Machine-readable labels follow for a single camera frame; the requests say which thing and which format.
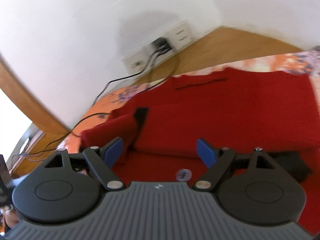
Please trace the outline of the red knitted sweater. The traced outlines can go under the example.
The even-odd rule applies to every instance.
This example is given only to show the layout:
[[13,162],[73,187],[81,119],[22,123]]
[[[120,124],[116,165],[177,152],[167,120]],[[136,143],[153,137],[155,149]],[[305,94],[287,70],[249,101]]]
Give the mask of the red knitted sweater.
[[132,181],[174,181],[181,169],[194,183],[206,171],[196,153],[199,138],[249,154],[257,146],[278,156],[296,152],[295,176],[306,191],[299,219],[319,232],[319,111],[309,76],[233,68],[171,77],[132,97],[108,119],[80,135],[80,150],[120,137],[124,152],[113,172]]

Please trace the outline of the orange floral bed sheet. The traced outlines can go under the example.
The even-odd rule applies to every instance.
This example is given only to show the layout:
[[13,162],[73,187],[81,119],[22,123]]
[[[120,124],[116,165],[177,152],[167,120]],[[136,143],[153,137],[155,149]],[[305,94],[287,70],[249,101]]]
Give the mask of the orange floral bed sheet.
[[[134,113],[149,107],[142,127]],[[122,137],[126,151],[195,158],[199,138],[247,153],[319,146],[319,51],[204,68],[100,99],[61,144],[71,153]]]

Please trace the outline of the black power adapter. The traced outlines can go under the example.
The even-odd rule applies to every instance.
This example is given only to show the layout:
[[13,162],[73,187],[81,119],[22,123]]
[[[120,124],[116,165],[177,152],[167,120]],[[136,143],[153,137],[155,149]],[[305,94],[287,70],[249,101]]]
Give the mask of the black power adapter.
[[172,50],[172,46],[170,45],[169,41],[164,37],[157,38],[151,44],[158,55],[164,55]]

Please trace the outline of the white wall socket panel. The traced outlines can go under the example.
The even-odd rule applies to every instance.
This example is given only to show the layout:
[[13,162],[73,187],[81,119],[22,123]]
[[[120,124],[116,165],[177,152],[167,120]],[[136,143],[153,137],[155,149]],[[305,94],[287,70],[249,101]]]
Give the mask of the white wall socket panel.
[[157,57],[154,66],[161,64],[178,51],[187,48],[194,42],[195,38],[190,24],[183,21],[167,30],[151,43],[143,46],[123,59],[123,64],[129,74],[147,72],[151,68],[151,61]]

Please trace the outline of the wooden bed headboard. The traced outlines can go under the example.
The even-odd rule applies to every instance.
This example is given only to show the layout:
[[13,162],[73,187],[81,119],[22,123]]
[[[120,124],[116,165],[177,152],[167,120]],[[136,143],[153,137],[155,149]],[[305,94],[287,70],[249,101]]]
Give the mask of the wooden bed headboard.
[[50,134],[69,132],[69,128],[25,88],[3,58],[1,58],[1,90],[40,130]]

